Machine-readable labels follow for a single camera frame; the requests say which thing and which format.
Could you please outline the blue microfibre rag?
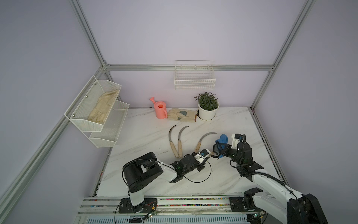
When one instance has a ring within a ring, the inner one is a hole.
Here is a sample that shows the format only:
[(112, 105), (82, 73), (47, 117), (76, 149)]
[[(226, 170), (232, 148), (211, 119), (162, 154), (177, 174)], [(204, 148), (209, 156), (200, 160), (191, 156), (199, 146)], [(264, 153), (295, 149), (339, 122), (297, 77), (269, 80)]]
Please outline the blue microfibre rag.
[(228, 143), (228, 137), (225, 134), (222, 134), (218, 140), (215, 141), (213, 145), (213, 158), (220, 159), (224, 156), (223, 151)]

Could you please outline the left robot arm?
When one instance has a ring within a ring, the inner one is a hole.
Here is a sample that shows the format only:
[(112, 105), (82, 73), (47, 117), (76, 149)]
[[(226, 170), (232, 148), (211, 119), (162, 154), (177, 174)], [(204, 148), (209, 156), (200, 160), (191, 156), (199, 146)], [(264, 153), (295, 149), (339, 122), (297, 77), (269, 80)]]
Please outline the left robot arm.
[(200, 172), (210, 157), (207, 149), (199, 153), (185, 155), (181, 160), (166, 164), (159, 161), (153, 152), (147, 153), (123, 166), (123, 179), (127, 185), (132, 206), (138, 206), (145, 200), (146, 187), (160, 177), (170, 183), (181, 181), (186, 174)]

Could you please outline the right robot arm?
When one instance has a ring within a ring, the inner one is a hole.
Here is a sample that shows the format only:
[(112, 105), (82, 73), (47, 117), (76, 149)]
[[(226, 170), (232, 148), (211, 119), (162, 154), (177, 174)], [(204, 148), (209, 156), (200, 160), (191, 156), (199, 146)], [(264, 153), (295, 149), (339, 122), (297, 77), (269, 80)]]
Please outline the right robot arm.
[(315, 196), (294, 190), (253, 160), (252, 148), (245, 135), (235, 134), (231, 145), (216, 140), (213, 152), (213, 158), (230, 158), (240, 176), (257, 185), (244, 193), (242, 203), (247, 210), (262, 209), (283, 224), (328, 222)]

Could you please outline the leftmost small sickle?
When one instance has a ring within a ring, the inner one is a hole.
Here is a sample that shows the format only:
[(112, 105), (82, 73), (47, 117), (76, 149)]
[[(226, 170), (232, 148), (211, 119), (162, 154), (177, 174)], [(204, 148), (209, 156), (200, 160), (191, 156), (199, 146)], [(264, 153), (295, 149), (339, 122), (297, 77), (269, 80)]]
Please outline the leftmost small sickle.
[(176, 125), (174, 125), (174, 126), (172, 126), (172, 127), (170, 128), (169, 133), (168, 133), (168, 139), (169, 139), (169, 143), (170, 143), (170, 146), (171, 146), (171, 149), (172, 149), (172, 152), (173, 152), (174, 156), (175, 156), (176, 158), (179, 158), (179, 153), (178, 153), (178, 151), (177, 151), (177, 149), (176, 149), (176, 147), (175, 147), (175, 145), (174, 145), (174, 143), (173, 143), (173, 141), (172, 141), (172, 138), (171, 138), (172, 130), (173, 130), (175, 127), (176, 127)]

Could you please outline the potted green plant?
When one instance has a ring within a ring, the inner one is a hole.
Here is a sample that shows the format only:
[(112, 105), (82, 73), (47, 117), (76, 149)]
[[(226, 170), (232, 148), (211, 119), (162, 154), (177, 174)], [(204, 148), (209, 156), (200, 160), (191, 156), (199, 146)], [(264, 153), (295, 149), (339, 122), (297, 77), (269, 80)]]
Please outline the potted green plant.
[(204, 92), (195, 96), (195, 100), (198, 102), (199, 117), (205, 121), (212, 120), (220, 107), (220, 103), (215, 95), (212, 92)]

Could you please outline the pink watering can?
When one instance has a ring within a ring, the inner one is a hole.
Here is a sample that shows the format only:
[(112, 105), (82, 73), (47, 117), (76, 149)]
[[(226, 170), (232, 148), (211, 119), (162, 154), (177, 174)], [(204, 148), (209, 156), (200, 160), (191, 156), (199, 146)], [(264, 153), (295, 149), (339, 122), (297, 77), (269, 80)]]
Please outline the pink watering can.
[(150, 101), (153, 103), (155, 114), (158, 119), (168, 118), (167, 106), (164, 101), (155, 101), (154, 97), (151, 97)]

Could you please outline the lower white mesh shelf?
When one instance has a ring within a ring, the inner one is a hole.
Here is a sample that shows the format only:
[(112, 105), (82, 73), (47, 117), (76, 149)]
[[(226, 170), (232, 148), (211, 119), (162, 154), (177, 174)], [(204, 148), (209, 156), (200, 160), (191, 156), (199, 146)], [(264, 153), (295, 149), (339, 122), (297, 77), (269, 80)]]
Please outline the lower white mesh shelf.
[(114, 147), (119, 138), (127, 115), (129, 104), (116, 100), (102, 131), (92, 132), (89, 140), (97, 148)]

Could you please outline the white mesh shelf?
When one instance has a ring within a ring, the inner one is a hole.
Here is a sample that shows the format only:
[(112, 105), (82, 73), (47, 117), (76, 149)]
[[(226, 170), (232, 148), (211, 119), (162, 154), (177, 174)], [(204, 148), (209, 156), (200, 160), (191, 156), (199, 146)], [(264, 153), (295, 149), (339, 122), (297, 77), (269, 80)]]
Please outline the white mesh shelf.
[(101, 121), (94, 121), (94, 109), (98, 109), (99, 98), (104, 94), (110, 94), (110, 99), (116, 100), (121, 90), (121, 85), (109, 80), (98, 80), (93, 76), (86, 86), (83, 93), (80, 93), (76, 100), (67, 109), (64, 116), (73, 123), (81, 132), (100, 132), (109, 117), (110, 110), (114, 104), (111, 103), (104, 113)]
[(119, 138), (127, 115), (129, 104), (116, 100), (102, 131), (92, 132), (89, 140), (97, 148), (114, 147)]

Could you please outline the beige glove in shelf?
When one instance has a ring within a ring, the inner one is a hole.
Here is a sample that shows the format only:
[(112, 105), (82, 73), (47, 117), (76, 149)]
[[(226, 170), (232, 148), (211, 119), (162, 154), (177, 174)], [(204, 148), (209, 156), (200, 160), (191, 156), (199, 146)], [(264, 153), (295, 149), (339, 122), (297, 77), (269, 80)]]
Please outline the beige glove in shelf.
[(116, 101), (119, 90), (108, 91), (102, 94), (94, 109), (89, 114), (87, 120), (103, 125), (110, 113), (110, 110)]

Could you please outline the upper white mesh shelf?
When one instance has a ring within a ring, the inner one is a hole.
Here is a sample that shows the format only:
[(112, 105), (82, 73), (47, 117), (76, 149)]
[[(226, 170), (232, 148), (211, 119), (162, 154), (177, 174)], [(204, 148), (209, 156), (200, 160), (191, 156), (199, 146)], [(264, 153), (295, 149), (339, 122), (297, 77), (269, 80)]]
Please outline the upper white mesh shelf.
[(94, 109), (98, 109), (99, 98), (104, 94), (110, 94), (110, 99), (116, 100), (121, 90), (121, 85), (109, 80), (98, 80), (93, 76), (86, 86), (83, 93), (80, 93), (76, 100), (67, 109), (64, 116), (73, 123), (81, 132), (100, 132), (109, 117), (110, 110), (114, 104), (111, 103), (104, 113), (101, 121), (94, 121)]

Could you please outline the aluminium front rail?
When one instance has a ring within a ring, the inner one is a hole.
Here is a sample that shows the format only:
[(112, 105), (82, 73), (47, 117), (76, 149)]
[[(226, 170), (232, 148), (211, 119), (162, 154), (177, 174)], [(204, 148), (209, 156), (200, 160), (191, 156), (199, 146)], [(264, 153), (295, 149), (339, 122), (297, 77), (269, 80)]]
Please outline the aluminium front rail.
[[(156, 198), (157, 208), (152, 211), (156, 215), (213, 215), (213, 214), (255, 214), (259, 212), (232, 212), (229, 204), (230, 197), (238, 196), (148, 196), (146, 198)], [(284, 210), (283, 205), (279, 204), (276, 199), (263, 192), (256, 194), (258, 205), (256, 207), (263, 210), (264, 213), (286, 219), (288, 213)], [(119, 214), (116, 212), (122, 198), (127, 197), (86, 197), (79, 208), (76, 216), (94, 217), (109, 216), (116, 219), (121, 216), (143, 217), (147, 214)]]

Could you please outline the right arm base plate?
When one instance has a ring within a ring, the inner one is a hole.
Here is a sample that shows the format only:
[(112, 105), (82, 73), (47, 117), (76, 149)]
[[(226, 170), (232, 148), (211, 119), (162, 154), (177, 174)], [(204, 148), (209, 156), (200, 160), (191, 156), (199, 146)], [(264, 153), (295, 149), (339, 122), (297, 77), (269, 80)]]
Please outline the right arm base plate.
[(256, 207), (245, 197), (230, 197), (229, 204), (232, 212), (259, 212), (262, 209)]

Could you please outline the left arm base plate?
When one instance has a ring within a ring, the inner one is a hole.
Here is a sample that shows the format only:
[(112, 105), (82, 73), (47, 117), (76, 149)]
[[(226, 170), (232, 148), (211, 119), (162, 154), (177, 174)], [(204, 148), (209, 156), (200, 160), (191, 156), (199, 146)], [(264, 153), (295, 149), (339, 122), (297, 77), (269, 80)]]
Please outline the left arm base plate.
[(129, 198), (122, 198), (116, 212), (119, 214), (147, 214), (157, 208), (157, 202), (156, 198), (145, 198), (144, 202), (134, 206)]

